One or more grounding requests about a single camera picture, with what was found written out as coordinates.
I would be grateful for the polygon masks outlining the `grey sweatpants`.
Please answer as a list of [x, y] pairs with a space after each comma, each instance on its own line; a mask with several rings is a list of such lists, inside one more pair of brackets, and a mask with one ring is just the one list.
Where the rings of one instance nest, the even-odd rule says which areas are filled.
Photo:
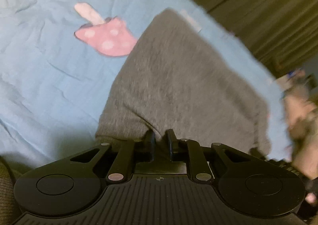
[[96, 139], [119, 146], [148, 130], [269, 154], [265, 100], [174, 10], [157, 15], [115, 78]]

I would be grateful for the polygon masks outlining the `light blue mushroom bedsheet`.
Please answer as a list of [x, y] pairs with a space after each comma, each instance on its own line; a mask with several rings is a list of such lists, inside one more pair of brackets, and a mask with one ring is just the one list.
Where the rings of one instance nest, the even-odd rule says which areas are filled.
[[121, 17], [139, 37], [166, 8], [185, 14], [246, 79], [270, 110], [270, 158], [289, 155], [282, 91], [242, 42], [192, 0], [1, 0], [1, 156], [20, 173], [94, 144], [111, 84], [125, 62], [75, 38], [84, 23], [74, 5]]

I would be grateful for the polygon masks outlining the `grey curtain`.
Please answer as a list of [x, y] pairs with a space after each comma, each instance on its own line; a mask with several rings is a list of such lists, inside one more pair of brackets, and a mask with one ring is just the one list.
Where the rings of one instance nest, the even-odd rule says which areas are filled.
[[274, 75], [317, 55], [317, 0], [193, 0]]

